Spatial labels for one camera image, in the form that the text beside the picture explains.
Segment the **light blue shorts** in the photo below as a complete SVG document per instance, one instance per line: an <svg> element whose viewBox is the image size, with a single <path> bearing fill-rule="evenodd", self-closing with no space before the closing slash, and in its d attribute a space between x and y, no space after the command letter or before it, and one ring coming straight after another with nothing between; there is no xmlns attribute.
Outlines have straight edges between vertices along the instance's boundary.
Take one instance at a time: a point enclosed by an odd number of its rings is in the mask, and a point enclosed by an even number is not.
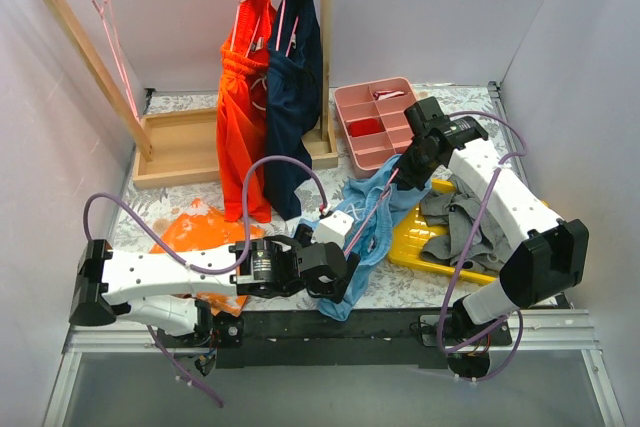
<svg viewBox="0 0 640 427"><path fill-rule="evenodd" d="M397 157L392 156L372 177L364 180L355 179L346 166L322 170L318 174L334 209L349 214L355 220L353 231L347 235L347 242L352 240L380 197L396 160ZM303 293L296 298L299 309L317 310L333 320L345 321L356 308L412 307L419 304L413 293L400 292L403 287L411 286L414 276L402 268L392 267L386 257L391 248L394 228L416 207L428 190L403 191L395 184L391 187L391 195L380 204L352 251L360 256L360 263L345 300L335 304L325 299L314 300Z"/></svg>

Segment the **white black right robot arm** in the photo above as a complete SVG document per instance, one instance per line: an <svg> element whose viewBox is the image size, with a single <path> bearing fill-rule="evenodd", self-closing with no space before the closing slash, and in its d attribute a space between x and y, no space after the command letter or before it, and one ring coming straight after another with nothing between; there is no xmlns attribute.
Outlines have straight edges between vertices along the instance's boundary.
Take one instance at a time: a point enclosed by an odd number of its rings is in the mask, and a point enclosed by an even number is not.
<svg viewBox="0 0 640 427"><path fill-rule="evenodd" d="M401 190L422 189L440 166L448 168L480 199L503 230L512 254L499 276L455 303L444 302L437 340L461 346L479 342L512 312L527 309L581 283L589 231L565 221L506 168L486 130L467 114L442 112L428 97L406 108L412 141L394 165Z"/></svg>

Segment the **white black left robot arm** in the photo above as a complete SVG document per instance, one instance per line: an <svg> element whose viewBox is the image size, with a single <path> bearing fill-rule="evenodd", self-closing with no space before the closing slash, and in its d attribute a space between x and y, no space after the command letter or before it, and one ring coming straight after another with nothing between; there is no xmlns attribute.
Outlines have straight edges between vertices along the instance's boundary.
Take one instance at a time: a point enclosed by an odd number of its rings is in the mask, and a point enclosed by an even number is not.
<svg viewBox="0 0 640 427"><path fill-rule="evenodd" d="M268 236L213 249L191 251L180 264L167 253L139 254L113 249L104 239L87 243L78 262L69 322L99 327L118 319L154 326L193 347L214 331L203 294L290 297L306 291L313 298L343 300L360 258L334 242Z"/></svg>

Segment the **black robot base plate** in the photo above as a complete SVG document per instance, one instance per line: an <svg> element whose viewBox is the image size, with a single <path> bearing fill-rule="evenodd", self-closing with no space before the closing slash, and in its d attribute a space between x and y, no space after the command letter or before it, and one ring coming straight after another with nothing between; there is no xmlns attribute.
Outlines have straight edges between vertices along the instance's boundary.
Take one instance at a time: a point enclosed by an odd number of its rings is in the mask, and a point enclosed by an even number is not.
<svg viewBox="0 0 640 427"><path fill-rule="evenodd" d="M436 308L354 310L345 322L317 311L221 313L213 333L171 337L158 332L179 354L215 350L216 367L416 365L445 369L435 343Z"/></svg>

